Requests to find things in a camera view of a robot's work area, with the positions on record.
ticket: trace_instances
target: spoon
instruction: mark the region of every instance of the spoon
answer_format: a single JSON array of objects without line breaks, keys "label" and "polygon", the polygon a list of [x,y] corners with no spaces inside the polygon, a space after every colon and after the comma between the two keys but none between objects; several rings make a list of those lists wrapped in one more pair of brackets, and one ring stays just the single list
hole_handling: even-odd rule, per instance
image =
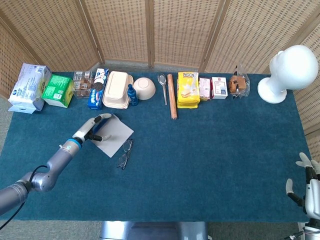
[{"label": "spoon", "polygon": [[162,85],[163,87],[163,96],[164,96],[164,103],[167,105],[167,91],[166,91],[166,76],[164,74],[159,74],[158,75],[158,82]]}]

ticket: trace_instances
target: gray floor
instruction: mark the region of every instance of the gray floor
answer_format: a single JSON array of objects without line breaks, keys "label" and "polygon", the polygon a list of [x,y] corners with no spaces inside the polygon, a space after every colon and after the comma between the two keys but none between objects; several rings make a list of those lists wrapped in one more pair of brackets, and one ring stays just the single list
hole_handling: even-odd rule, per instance
[{"label": "gray floor", "polygon": [[[178,72],[195,71],[192,68],[157,66],[144,63],[108,61],[111,70],[124,72]],[[12,114],[10,104],[0,98],[0,154]],[[2,231],[0,240],[97,240],[101,223],[98,221],[11,221]],[[208,234],[214,240],[280,240],[298,232],[296,223],[214,222],[208,225]]]}]

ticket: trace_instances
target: blue bottle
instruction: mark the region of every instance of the blue bottle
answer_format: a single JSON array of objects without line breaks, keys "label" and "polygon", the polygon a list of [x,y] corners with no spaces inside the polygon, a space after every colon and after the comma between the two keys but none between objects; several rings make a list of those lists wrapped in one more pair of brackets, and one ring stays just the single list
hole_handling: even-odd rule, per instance
[{"label": "blue bottle", "polygon": [[138,105],[137,92],[132,86],[132,84],[128,85],[128,96],[130,98],[131,106],[137,106]]}]

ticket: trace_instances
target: wooden stick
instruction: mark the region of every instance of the wooden stick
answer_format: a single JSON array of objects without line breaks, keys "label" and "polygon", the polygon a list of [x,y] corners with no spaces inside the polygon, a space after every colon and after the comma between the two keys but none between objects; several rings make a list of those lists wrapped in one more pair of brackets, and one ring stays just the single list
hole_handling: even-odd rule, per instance
[{"label": "wooden stick", "polygon": [[172,77],[172,74],[168,74],[167,79],[168,79],[168,88],[169,88],[171,118],[173,120],[176,120],[178,115],[177,115],[177,107],[176,107],[174,79]]}]

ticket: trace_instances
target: yellow snack bag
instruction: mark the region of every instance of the yellow snack bag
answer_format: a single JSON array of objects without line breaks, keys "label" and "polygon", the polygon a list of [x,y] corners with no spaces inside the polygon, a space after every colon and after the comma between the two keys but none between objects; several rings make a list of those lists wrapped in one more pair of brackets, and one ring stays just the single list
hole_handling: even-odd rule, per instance
[{"label": "yellow snack bag", "polygon": [[199,81],[197,72],[179,72],[177,80],[177,107],[195,109],[200,102]]}]

